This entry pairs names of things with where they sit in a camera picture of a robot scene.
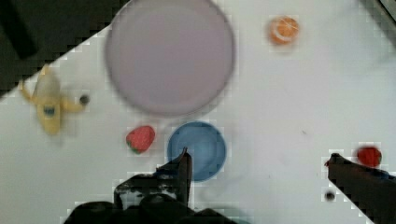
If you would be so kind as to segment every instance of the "plastic fruit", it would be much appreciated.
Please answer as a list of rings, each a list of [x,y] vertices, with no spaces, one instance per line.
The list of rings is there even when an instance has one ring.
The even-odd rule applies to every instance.
[[[382,155],[376,147],[361,147],[358,159],[365,166],[377,167],[381,163]]]
[[[296,20],[290,17],[279,17],[271,21],[270,38],[279,45],[292,42],[299,33],[299,25]]]
[[[155,132],[152,127],[141,126],[128,133],[126,136],[126,143],[131,150],[140,154],[149,149],[154,142],[154,138]]]
[[[61,83],[47,64],[41,69],[34,93],[26,90],[23,81],[20,82],[20,91],[25,100],[36,107],[38,120],[50,135],[61,130],[63,112],[79,112],[85,108],[85,105],[76,104],[61,94]]]

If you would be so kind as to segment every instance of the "white surface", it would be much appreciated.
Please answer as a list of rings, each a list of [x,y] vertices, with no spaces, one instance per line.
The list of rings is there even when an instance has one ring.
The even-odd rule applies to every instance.
[[[370,223],[342,194],[322,201],[331,189],[323,163],[331,149],[350,156],[359,142],[376,142],[382,168],[396,171],[389,163],[396,159],[394,47],[354,0],[218,4],[236,33],[237,68],[208,113],[155,119],[125,104],[106,75],[106,31],[53,65],[64,89],[92,98],[87,111],[67,115],[60,136],[42,132],[17,91],[0,101],[2,224],[62,223],[80,202],[112,202],[121,179],[166,162],[169,134],[191,119],[216,125],[229,146],[224,172],[191,190],[192,207],[259,224]],[[293,49],[263,38],[262,27],[279,14],[301,24]],[[154,125],[158,138],[136,156],[124,136],[143,123]]]

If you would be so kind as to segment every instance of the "small dark object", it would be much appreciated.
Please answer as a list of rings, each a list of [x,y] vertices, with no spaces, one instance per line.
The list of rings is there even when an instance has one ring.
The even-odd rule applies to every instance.
[[[327,200],[328,202],[334,201],[334,199],[335,199],[335,195],[334,195],[334,193],[331,192],[331,191],[327,191],[326,194],[324,195],[324,197],[326,198],[326,200]]]
[[[90,102],[90,97],[88,95],[82,95],[81,97],[79,97],[79,102],[82,105],[87,105]]]

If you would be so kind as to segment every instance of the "orange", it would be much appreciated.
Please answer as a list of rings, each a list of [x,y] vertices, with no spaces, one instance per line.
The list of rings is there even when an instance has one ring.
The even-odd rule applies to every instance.
[[[279,17],[271,21],[270,38],[276,44],[289,44],[296,38],[298,32],[297,21],[290,17]]]

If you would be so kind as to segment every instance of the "red strawberry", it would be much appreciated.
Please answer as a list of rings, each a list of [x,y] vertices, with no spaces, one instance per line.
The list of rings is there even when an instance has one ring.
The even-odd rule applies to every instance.
[[[358,151],[359,161],[369,167],[377,167],[382,160],[381,152],[376,147],[361,147]]]
[[[155,132],[150,126],[141,126],[126,136],[126,143],[137,154],[140,154],[151,146],[154,141]]]

